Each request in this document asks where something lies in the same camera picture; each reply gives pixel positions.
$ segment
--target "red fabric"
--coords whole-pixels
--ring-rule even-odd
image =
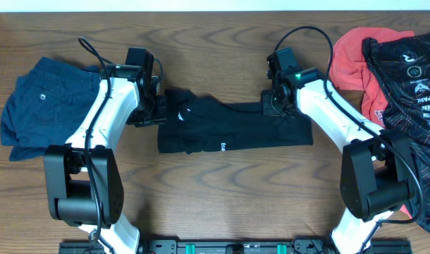
[[[413,31],[397,32],[388,28],[355,28],[343,35],[334,45],[333,65],[329,72],[334,86],[341,90],[365,91],[362,114],[384,127],[383,112],[387,100],[378,81],[367,68],[362,55],[362,40],[368,37],[378,42],[390,42],[414,36]]]

